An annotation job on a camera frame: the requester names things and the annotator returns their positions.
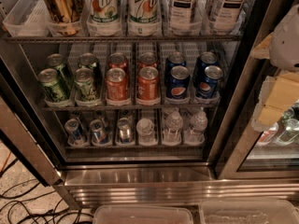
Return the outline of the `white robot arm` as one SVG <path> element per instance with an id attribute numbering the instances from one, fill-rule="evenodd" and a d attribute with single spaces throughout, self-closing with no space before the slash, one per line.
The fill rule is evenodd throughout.
<path id="1" fill-rule="evenodd" d="M 263 132 L 299 99 L 299 5 L 289 10 L 274 32 L 255 47 L 250 56 L 268 59 L 281 70 L 278 76 L 265 78 L 253 111 L 251 127 Z"/>

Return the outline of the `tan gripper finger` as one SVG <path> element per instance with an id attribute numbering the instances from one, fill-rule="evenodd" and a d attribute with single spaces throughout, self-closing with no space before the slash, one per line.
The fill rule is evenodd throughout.
<path id="1" fill-rule="evenodd" d="M 269 34 L 267 37 L 263 39 L 263 41 L 257 45 L 251 52 L 250 56 L 254 59 L 269 59 L 270 58 L 270 51 L 269 47 L 271 44 L 272 35 Z"/>
<path id="2" fill-rule="evenodd" d="M 298 72 L 282 72 L 277 77 L 267 76 L 253 111 L 251 127 L 257 132 L 268 130 L 298 100 Z"/>

